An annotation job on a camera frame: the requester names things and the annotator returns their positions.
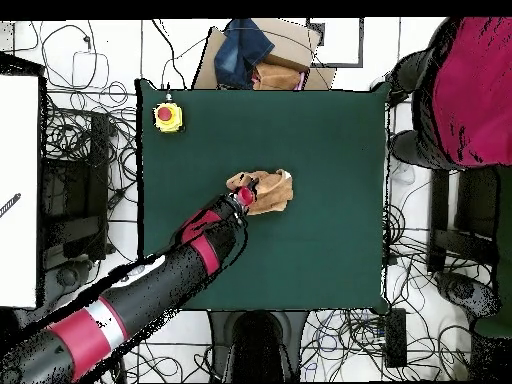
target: white panel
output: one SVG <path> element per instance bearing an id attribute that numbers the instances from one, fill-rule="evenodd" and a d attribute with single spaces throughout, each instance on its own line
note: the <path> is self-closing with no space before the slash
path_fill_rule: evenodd
<path id="1" fill-rule="evenodd" d="M 35 307 L 38 80 L 0 75 L 0 306 Z"/>

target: white floor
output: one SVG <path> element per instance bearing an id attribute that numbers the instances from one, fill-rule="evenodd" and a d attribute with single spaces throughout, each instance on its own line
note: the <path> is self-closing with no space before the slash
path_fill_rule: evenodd
<path id="1" fill-rule="evenodd" d="M 443 19 L 441 17 L 365 18 L 364 66 L 363 68 L 338 69 L 333 88 L 348 90 L 368 89 L 370 83 L 389 71 L 399 58 L 414 51 L 424 49 L 434 30 Z M 294 19 L 294 21 L 303 23 L 304 20 Z M 322 62 L 355 61 L 354 51 L 357 52 L 359 34 L 351 29 L 357 28 L 357 25 L 349 21 L 351 19 L 330 20 L 325 18 L 313 20 L 313 22 L 326 23 L 326 46 L 322 47 L 321 51 L 318 51 L 318 57 Z M 181 53 L 206 37 L 211 26 L 223 29 L 228 20 L 163 20 L 162 22 L 178 57 L 176 66 L 184 75 L 187 87 L 190 87 L 201 57 L 204 41 L 200 42 L 182 57 L 180 57 Z M 30 22 L 19 22 L 16 24 L 15 32 L 16 55 L 43 63 L 41 41 L 38 41 L 38 46 L 35 49 L 22 50 L 35 45 L 37 41 L 36 32 L 39 34 L 41 31 L 44 40 L 52 31 L 62 28 L 65 24 L 77 25 L 85 33 L 90 34 L 87 21 L 68 21 L 66 23 L 45 21 L 43 24 L 41 22 L 33 22 L 34 27 L 32 27 Z M 96 50 L 98 53 L 108 57 L 109 65 L 107 73 L 106 61 L 102 58 L 98 60 L 93 86 L 101 88 L 107 80 L 108 84 L 118 81 L 126 87 L 128 93 L 133 94 L 135 91 L 133 81 L 140 76 L 150 79 L 157 86 L 160 84 L 162 69 L 165 62 L 171 57 L 171 53 L 169 46 L 156 31 L 151 21 L 91 21 L 90 24 L 94 30 Z M 336 37 L 339 37 L 339 39 L 334 39 L 333 41 L 334 37 L 332 34 L 336 34 Z M 54 35 L 47 39 L 45 44 L 46 58 L 49 65 L 52 69 L 59 72 L 68 83 L 73 79 L 75 84 L 86 84 L 92 73 L 92 62 L 90 60 L 92 56 L 76 55 L 73 65 L 74 53 L 87 51 L 87 44 L 82 40 L 83 37 L 84 35 L 78 30 L 68 27 L 55 32 Z M 9 38 L 8 32 L 2 31 L 0 28 L 0 48 L 11 49 L 11 44 L 12 39 Z M 69 86 L 52 71 L 50 71 L 50 79 L 53 83 L 48 84 L 50 90 L 62 90 L 62 88 L 55 87 L 54 84 Z M 172 66 L 167 66 L 164 81 L 169 81 L 172 88 L 182 88 L 181 79 L 172 70 Z M 100 88 L 92 89 L 92 92 L 98 92 Z M 119 88 L 114 87 L 112 92 L 119 92 Z M 70 102 L 69 94 L 53 92 L 51 97 L 60 107 L 72 107 L 73 105 L 76 107 L 78 104 L 77 98 L 72 99 L 73 103 Z M 97 106 L 92 100 L 98 100 L 99 98 L 99 95 L 91 94 L 89 98 L 84 99 L 86 102 L 85 108 L 92 109 Z M 101 98 L 102 102 L 117 108 L 113 99 L 119 99 L 119 96 L 112 96 L 111 98 L 108 95 L 103 95 Z M 126 106 L 135 106 L 135 97 L 133 95 L 128 97 L 127 102 L 122 107 Z M 412 128 L 410 104 L 400 105 L 396 111 L 392 111 L 392 125 L 396 132 Z M 129 162 L 129 165 L 132 169 L 135 169 L 134 161 Z M 403 207 L 407 228 L 426 228 L 429 185 L 424 184 L 429 181 L 430 172 L 415 168 L 407 170 L 407 175 L 409 176 L 409 182 L 412 182 L 412 184 L 404 184 L 399 181 L 392 182 L 391 203 L 397 207 Z M 119 184 L 120 177 L 116 167 L 113 167 L 113 176 L 114 184 Z M 414 192 L 404 204 L 406 196 L 422 185 L 424 186 Z M 451 191 L 450 216 L 452 220 L 455 190 L 456 177 L 453 181 L 453 190 Z M 136 187 L 130 188 L 127 195 L 131 199 L 136 200 Z M 136 205 L 127 201 L 121 202 L 112 216 L 112 219 L 117 220 L 136 220 L 136 218 Z M 421 242 L 426 240 L 427 232 L 407 231 L 405 235 Z M 135 258 L 137 234 L 134 224 L 111 223 L 109 237 L 124 256 Z M 98 278 L 105 276 L 109 270 L 125 262 L 126 259 L 120 254 L 116 253 L 108 256 L 101 263 Z M 390 299 L 400 294 L 400 286 L 404 278 L 403 268 L 407 267 L 407 265 L 408 259 L 405 258 L 404 263 L 399 261 L 399 266 L 389 268 L 387 292 Z M 425 272 L 421 264 L 418 263 L 416 266 L 418 270 L 415 270 L 413 275 Z M 96 274 L 96 271 L 97 268 L 93 269 L 93 276 Z M 317 316 L 310 314 L 310 324 L 306 325 L 303 334 L 304 346 L 311 342 L 312 338 L 321 339 L 321 356 L 316 355 L 303 368 L 302 379 L 304 381 L 325 381 L 329 379 L 334 379 L 335 381 L 370 381 L 390 378 L 399 379 L 400 376 L 405 376 L 410 379 L 421 377 L 425 379 L 437 378 L 438 380 L 447 380 L 449 377 L 445 373 L 438 373 L 437 367 L 440 366 L 440 355 L 437 351 L 437 336 L 443 328 L 451 324 L 467 325 L 464 314 L 459 308 L 442 300 L 437 294 L 436 288 L 423 277 L 410 280 L 407 286 L 409 288 L 409 304 L 402 303 L 401 306 L 410 312 L 407 316 L 408 337 L 411 342 L 409 345 L 409 360 L 424 358 L 431 353 L 428 359 L 412 365 L 410 369 L 381 371 L 379 369 L 382 367 L 381 359 L 374 363 L 364 352 L 352 352 L 345 361 L 346 365 L 343 364 L 340 368 L 340 346 L 338 342 L 333 337 L 319 337 L 318 331 L 319 319 L 324 321 L 321 333 L 324 336 L 334 334 L 332 332 L 329 333 L 331 330 L 325 327 L 325 318 L 333 315 L 334 318 L 331 318 L 334 321 L 337 320 L 338 326 L 340 326 L 340 313 L 333 314 L 332 311 L 321 311 Z M 425 321 L 414 311 L 414 308 L 420 310 L 421 316 Z M 334 321 L 329 324 L 329 328 L 336 326 L 336 324 L 333 324 Z M 421 339 L 427 337 L 425 323 L 428 326 L 431 340 Z M 144 374 L 140 381 L 179 382 L 182 375 L 186 376 L 197 369 L 194 359 L 200 364 L 202 362 L 202 355 L 211 343 L 206 312 L 180 312 L 176 318 L 166 324 L 147 342 L 148 345 L 141 346 L 138 352 L 139 355 L 142 355 L 138 357 L 139 375 L 142 376 Z M 442 342 L 450 350 L 469 351 L 470 348 L 470 341 L 465 332 L 457 329 L 447 331 L 443 335 Z M 315 351 L 306 349 L 304 358 L 311 356 L 308 352 L 313 354 Z M 154 368 L 155 363 L 158 363 L 160 373 L 153 371 L 148 365 L 147 360 L 152 355 L 157 359 L 151 361 L 150 365 Z M 450 355 L 446 355 L 445 361 L 450 366 L 449 361 L 452 361 Z M 126 366 L 127 368 L 137 366 L 137 355 L 135 353 L 126 356 Z M 454 368 L 457 378 L 464 378 L 464 369 L 459 370 L 460 367 L 457 368 L 456 366 Z M 206 382 L 207 380 L 207 373 L 199 370 L 187 379 L 187 382 Z"/>

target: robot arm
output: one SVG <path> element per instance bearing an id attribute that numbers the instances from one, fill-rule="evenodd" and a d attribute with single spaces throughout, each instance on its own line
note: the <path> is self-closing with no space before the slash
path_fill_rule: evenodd
<path id="1" fill-rule="evenodd" d="M 76 382 L 168 309 L 178 309 L 221 270 L 233 250 L 255 184 L 221 195 L 173 236 L 158 268 L 50 325 L 10 351 L 1 383 Z"/>

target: green table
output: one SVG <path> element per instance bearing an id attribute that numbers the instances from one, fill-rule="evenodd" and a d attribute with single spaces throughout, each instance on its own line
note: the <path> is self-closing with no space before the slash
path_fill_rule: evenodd
<path id="1" fill-rule="evenodd" d="M 320 309 L 380 303 L 385 100 L 345 91 L 173 92 L 186 130 L 160 133 L 165 93 L 137 80 L 145 255 L 240 171 L 293 176 L 284 212 L 247 218 L 239 260 L 186 309 Z"/>

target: black cable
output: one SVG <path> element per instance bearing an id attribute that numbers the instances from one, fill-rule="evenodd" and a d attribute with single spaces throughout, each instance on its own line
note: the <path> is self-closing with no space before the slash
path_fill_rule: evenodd
<path id="1" fill-rule="evenodd" d="M 91 26 L 91 21 L 87 21 L 87 24 L 89 26 L 89 30 L 91 32 L 91 36 L 89 37 L 85 31 L 76 26 L 76 25 L 70 25 L 70 24 L 67 24 L 67 25 L 64 25 L 60 28 L 57 28 L 56 30 L 52 31 L 50 33 L 50 35 L 48 35 L 44 40 L 42 39 L 41 37 L 41 33 L 42 33 L 42 28 L 43 28 L 43 23 L 44 21 L 41 21 L 41 25 L 39 27 L 39 37 L 41 38 L 41 54 L 43 56 L 43 62 L 44 62 L 44 65 L 45 67 L 47 68 L 48 72 L 48 82 L 52 85 L 54 85 L 55 87 L 59 87 L 59 88 L 69 88 L 69 87 L 73 87 L 75 90 L 85 90 L 87 87 L 89 87 L 94 79 L 94 76 L 96 75 L 96 67 L 97 67 L 97 64 L 98 64 L 98 54 L 96 52 L 96 44 L 95 44 L 95 41 L 94 41 L 94 31 L 92 30 L 92 26 Z M 48 58 L 46 56 L 46 49 L 45 49 L 45 44 L 47 43 L 47 41 L 52 37 L 54 36 L 55 34 L 59 33 L 60 31 L 66 29 L 66 28 L 74 28 L 78 31 L 80 31 L 83 35 L 84 35 L 84 38 L 83 40 L 87 43 L 89 43 L 91 40 L 92 40 L 92 47 L 93 47 L 93 50 L 94 50 L 94 69 L 93 69 L 93 73 L 91 75 L 91 78 L 89 80 L 89 82 L 83 86 L 83 87 L 77 87 L 77 86 L 73 86 L 71 83 L 69 83 L 69 81 L 66 80 L 66 78 L 64 78 L 61 74 L 59 74 L 55 69 L 53 69 L 50 64 L 48 63 Z M 58 75 L 63 81 L 66 82 L 67 86 L 65 85 L 59 85 L 59 84 L 56 84 L 54 83 L 51 78 L 50 78 L 50 70 L 53 71 L 56 75 Z"/>
<path id="2" fill-rule="evenodd" d="M 160 27 L 156 24 L 155 20 L 154 19 L 151 19 L 151 22 L 153 22 L 153 25 L 154 27 L 157 29 L 157 31 L 160 33 L 160 35 L 164 38 L 164 40 L 167 42 L 167 44 L 169 44 L 169 47 L 171 48 L 171 60 L 172 60 L 172 67 L 174 68 L 174 70 L 176 71 L 176 73 L 181 77 L 181 81 L 183 82 L 183 88 L 186 90 L 187 89 L 187 84 L 185 84 L 185 78 L 183 77 L 183 74 L 178 71 L 178 69 L 176 68 L 176 64 L 175 64 L 175 59 L 174 59 L 174 47 L 172 46 L 172 43 L 171 41 L 169 40 L 169 38 L 167 38 L 167 36 L 162 32 L 162 30 L 160 29 Z M 160 19 L 160 25 L 162 25 L 162 28 L 164 28 L 164 31 L 167 33 L 167 31 L 165 30 L 165 27 L 162 23 L 162 20 Z M 164 86 L 164 74 L 162 73 L 162 83 L 161 83 L 161 86 L 160 88 L 163 88 Z"/>

